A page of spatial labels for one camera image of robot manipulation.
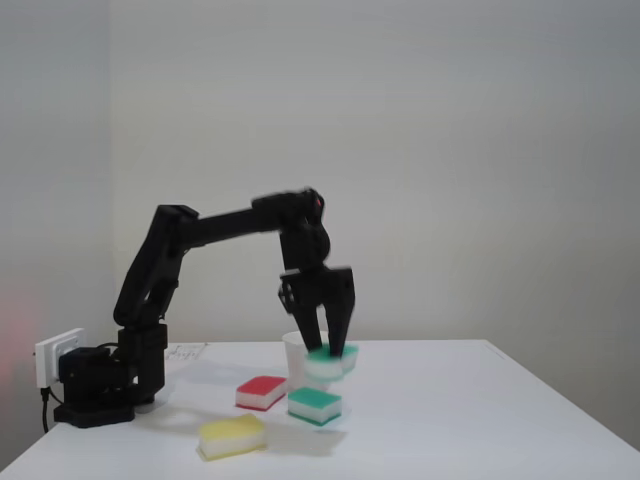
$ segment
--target green sponge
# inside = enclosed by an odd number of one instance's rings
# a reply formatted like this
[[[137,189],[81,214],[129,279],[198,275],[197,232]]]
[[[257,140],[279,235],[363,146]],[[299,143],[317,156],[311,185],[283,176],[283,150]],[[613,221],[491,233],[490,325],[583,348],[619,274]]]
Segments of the green sponge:
[[[300,388],[288,396],[289,415],[313,425],[323,426],[342,414],[342,397],[316,390]]]
[[[308,379],[318,383],[337,382],[356,366],[358,347],[345,345],[342,358],[332,357],[329,345],[310,352],[305,358],[304,370]]]

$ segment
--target power strip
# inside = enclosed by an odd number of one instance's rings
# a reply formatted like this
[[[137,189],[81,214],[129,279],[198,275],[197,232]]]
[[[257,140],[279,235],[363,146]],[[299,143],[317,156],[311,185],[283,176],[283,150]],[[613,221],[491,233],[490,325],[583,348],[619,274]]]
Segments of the power strip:
[[[36,343],[36,383],[47,388],[59,380],[58,361],[62,355],[86,345],[84,328],[74,328],[66,333]]]

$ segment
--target white plastic cup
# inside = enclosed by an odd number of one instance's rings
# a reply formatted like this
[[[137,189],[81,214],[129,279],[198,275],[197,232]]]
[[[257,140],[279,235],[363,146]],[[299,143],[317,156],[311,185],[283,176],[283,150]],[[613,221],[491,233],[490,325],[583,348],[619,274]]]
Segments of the white plastic cup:
[[[321,331],[320,338],[322,343],[329,343],[328,332]],[[304,359],[308,352],[307,347],[304,345],[304,340],[302,340],[302,334],[299,331],[286,333],[282,336],[282,341],[287,353],[287,367],[289,367],[289,380],[287,382],[289,391],[302,387],[327,390],[329,384],[312,382],[304,374]]]

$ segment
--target red sponge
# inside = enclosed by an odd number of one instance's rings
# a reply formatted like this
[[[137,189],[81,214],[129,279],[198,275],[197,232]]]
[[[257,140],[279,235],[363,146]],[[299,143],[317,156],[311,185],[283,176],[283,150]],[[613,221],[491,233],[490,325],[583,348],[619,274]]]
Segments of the red sponge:
[[[240,385],[236,390],[236,406],[267,411],[287,392],[287,379],[261,376]]]

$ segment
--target black robotic arm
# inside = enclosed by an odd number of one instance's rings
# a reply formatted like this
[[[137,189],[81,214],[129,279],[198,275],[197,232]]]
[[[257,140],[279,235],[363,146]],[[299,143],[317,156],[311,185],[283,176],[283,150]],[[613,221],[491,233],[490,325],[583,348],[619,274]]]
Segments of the black robotic arm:
[[[309,351],[322,346],[317,308],[324,306],[330,354],[342,356],[355,303],[350,268],[324,265],[330,250],[324,199],[312,189],[254,199],[251,208],[198,218],[188,207],[161,205],[122,285],[114,319],[117,349],[81,348],[60,358],[65,402],[56,421],[91,427],[129,421],[164,386],[164,319],[182,258],[192,248],[253,233],[280,232],[285,270],[279,297]]]

